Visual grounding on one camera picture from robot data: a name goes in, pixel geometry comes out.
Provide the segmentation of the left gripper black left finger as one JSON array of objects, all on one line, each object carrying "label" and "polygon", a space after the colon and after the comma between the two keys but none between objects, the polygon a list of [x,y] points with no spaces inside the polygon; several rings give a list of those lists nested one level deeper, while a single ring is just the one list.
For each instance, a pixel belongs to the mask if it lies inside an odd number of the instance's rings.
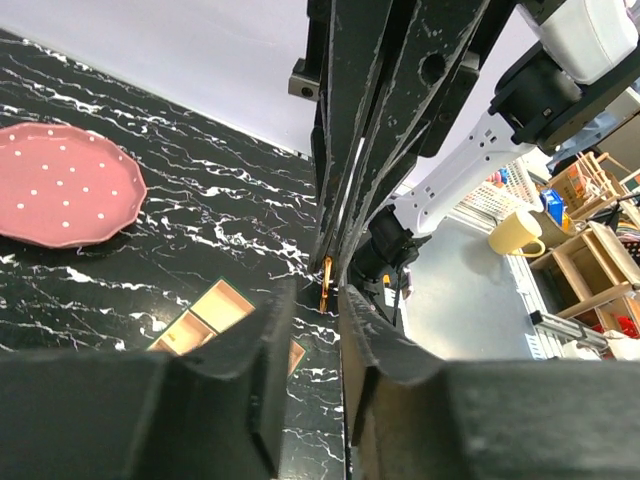
[{"label": "left gripper black left finger", "polygon": [[273,479],[296,283],[186,355],[1,357],[5,479]]}]

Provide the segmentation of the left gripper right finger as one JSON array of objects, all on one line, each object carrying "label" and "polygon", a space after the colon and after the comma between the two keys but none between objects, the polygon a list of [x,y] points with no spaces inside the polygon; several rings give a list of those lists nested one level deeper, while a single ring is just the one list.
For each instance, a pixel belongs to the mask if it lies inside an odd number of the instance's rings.
[{"label": "left gripper right finger", "polygon": [[350,445],[368,479],[635,479],[634,361],[447,361],[338,294]]}]

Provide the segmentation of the small green jewelry tray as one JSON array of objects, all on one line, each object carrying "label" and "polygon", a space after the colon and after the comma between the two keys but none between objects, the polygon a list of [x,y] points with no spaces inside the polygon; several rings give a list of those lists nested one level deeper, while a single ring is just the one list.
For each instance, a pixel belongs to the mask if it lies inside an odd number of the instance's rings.
[{"label": "small green jewelry tray", "polygon": [[183,356],[233,327],[274,293],[250,299],[224,276],[220,276],[190,306],[172,319],[145,351]]}]

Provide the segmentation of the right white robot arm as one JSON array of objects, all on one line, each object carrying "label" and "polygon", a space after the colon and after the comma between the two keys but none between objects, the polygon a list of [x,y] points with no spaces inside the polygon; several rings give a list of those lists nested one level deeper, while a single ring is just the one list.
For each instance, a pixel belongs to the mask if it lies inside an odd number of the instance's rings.
[{"label": "right white robot arm", "polygon": [[[457,147],[404,195],[419,157],[438,152],[510,16],[534,45],[498,80]],[[639,74],[629,1],[311,1],[291,94],[316,104],[317,217],[308,268],[373,283],[413,261],[443,218],[489,175],[555,150]]]}]

